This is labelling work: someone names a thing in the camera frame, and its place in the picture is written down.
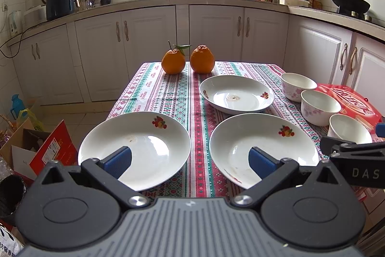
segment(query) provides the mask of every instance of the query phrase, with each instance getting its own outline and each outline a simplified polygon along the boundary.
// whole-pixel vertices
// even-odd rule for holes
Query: striped tablecloth
[[[198,75],[189,63],[182,73],[166,75],[160,62],[145,63],[111,110],[108,118],[134,111],[153,111],[177,119],[191,136],[191,154],[183,168],[165,183],[144,191],[153,199],[173,197],[232,197],[240,187],[228,181],[211,160],[209,139],[215,127],[229,115],[217,111],[199,94],[200,83],[213,75],[239,75],[258,80],[274,92],[274,103],[264,112],[282,117],[304,130],[317,146],[327,130],[309,125],[301,115],[300,104],[281,92],[276,65],[217,61],[211,74]]]

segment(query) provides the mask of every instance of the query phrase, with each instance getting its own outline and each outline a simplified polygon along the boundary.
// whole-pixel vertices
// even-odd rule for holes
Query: black frying pan
[[[370,4],[365,0],[332,0],[336,6],[341,7],[347,11],[355,11],[358,14],[366,13]]]

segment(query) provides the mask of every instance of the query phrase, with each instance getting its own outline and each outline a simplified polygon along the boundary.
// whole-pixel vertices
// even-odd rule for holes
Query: metal bolt
[[[249,195],[237,195],[234,197],[234,203],[237,205],[250,205],[253,202],[253,199]]]
[[[147,204],[147,198],[144,196],[133,196],[128,200],[128,203],[134,207],[140,207]]]

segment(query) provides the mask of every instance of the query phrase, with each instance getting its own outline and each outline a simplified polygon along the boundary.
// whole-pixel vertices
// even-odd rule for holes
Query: gold cabinet handle
[[[342,52],[342,55],[341,55],[341,64],[340,64],[340,70],[341,70],[341,71],[343,70],[343,56],[344,56],[344,54],[345,54],[347,51],[348,51],[348,44],[345,43],[345,48],[344,48],[344,50],[343,50],[343,52]]]
[[[242,18],[238,17],[238,36],[241,35],[241,20],[242,20]]]
[[[353,52],[353,55],[351,56],[350,58],[350,70],[349,70],[349,74],[352,75],[353,74],[353,60],[354,60],[354,56],[357,54],[357,47],[354,48],[354,52]]]
[[[250,18],[247,18],[247,32],[246,32],[246,37],[249,37],[249,32],[250,32]]]
[[[124,22],[124,32],[125,32],[125,34],[126,34],[126,41],[128,42],[130,39],[128,38],[127,21]]]
[[[119,22],[116,21],[116,36],[118,38],[118,42],[120,42],[120,29],[119,29]]]
[[[37,43],[36,43],[36,54],[40,59],[40,48],[39,48],[39,46],[37,46]]]
[[[33,45],[31,44],[31,48],[32,48],[32,56],[34,58],[34,60],[36,60],[36,56],[35,56],[35,53],[33,52]]]

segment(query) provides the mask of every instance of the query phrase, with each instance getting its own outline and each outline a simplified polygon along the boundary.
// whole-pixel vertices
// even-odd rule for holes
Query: patterned tablecloth
[[[108,118],[134,111],[160,112],[177,119],[191,136],[191,154],[183,168],[170,180],[143,194],[151,199],[157,196],[232,197],[242,190],[227,180],[211,160],[211,133],[229,117],[211,107],[199,94],[200,83],[213,75],[239,75],[269,86],[275,98],[264,112],[298,125],[314,141],[321,157],[320,139],[327,134],[327,129],[309,125],[301,115],[300,104],[282,94],[282,73],[276,65],[217,61],[211,74],[198,75],[186,63],[182,73],[166,75],[160,62],[143,64]]]

